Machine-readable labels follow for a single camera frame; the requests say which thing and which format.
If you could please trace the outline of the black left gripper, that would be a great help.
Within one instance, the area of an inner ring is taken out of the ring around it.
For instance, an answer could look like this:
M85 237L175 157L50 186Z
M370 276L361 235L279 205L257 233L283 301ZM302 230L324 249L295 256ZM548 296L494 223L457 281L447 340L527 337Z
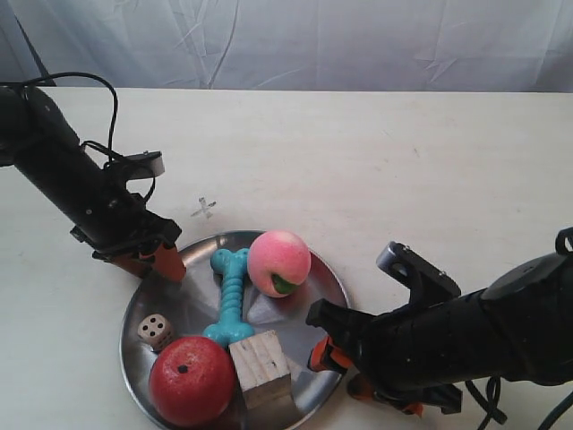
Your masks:
M70 220L73 222L71 235L91 247L94 259L110 262L144 279L150 273L150 266L137 253L155 251L153 270L167 280L183 280L185 265L175 247L182 230L173 219L148 210L79 210L70 211Z

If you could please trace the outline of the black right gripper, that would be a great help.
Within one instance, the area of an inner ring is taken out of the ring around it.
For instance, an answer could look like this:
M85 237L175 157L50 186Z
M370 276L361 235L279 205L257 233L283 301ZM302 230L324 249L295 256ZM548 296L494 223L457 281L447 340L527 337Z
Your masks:
M346 385L346 393L355 400L378 402L405 415L421 416L425 406L437 407L444 415L459 413L462 391L453 384L406 390L384 380L390 375L382 366L383 354L389 351L383 342L388 337L372 333L374 319L324 298L314 302L305 323L322 328L326 336L312 349L307 367L313 372L346 372L355 367L357 374Z

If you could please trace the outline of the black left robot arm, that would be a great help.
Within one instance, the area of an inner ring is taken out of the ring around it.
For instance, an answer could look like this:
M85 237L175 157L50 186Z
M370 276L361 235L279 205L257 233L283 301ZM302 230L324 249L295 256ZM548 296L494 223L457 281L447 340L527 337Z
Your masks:
M148 195L127 188L164 172L161 152L123 156L82 142L44 91L13 85L1 89L1 164L16 167L73 223L72 236L93 258L140 278L155 271L183 279L175 245L182 230L148 210Z

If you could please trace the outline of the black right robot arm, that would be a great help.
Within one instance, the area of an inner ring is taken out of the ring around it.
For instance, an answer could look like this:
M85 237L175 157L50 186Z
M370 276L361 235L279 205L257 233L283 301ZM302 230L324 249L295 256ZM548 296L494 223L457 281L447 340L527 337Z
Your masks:
M426 406L457 414L468 391L486 422L504 424L502 381L543 386L572 379L572 232L551 254L525 262L488 288L463 294L456 282L409 246L390 242L378 267L410 292L408 302L373 315L321 299L306 321L326 335L308 368L344 374L357 400L408 415Z

